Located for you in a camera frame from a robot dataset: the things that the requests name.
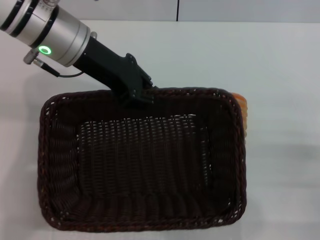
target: white table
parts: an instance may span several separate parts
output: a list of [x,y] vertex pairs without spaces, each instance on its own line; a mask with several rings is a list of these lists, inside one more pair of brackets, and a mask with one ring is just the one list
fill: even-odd
[[1,240],[319,238],[320,24],[85,23],[119,55],[133,54],[158,87],[218,87],[247,98],[246,212],[231,226],[207,230],[88,234],[49,227],[36,188],[41,107],[56,94],[106,87],[86,75],[60,79],[25,65],[28,47],[0,33]]

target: wicker basket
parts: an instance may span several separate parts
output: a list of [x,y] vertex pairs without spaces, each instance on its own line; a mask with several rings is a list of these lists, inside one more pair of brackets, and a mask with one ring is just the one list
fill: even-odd
[[232,94],[151,89],[123,109],[110,91],[66,93],[42,108],[38,195],[59,230],[124,232],[229,225],[246,208],[245,134]]

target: dark brown wicker basket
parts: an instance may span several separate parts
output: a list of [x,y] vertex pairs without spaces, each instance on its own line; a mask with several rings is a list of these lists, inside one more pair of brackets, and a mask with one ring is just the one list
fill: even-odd
[[246,200],[241,109],[213,88],[147,91],[145,110],[110,91],[66,93],[42,108],[38,193],[59,230],[199,229],[229,225]]

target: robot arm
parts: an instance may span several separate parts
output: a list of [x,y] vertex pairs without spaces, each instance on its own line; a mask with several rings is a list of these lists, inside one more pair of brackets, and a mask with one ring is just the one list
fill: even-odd
[[60,0],[0,0],[0,30],[32,49],[25,62],[35,63],[59,77],[38,59],[42,53],[65,67],[80,71],[107,85],[123,103],[153,103],[143,89],[151,78],[127,54],[118,56],[97,41],[89,27],[58,6]]

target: gray wall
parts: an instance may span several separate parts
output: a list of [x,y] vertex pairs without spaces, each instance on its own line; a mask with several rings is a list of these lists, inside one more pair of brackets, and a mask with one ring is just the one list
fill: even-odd
[[[61,0],[84,20],[175,21],[178,0]],[[179,21],[320,23],[320,0],[180,0]]]

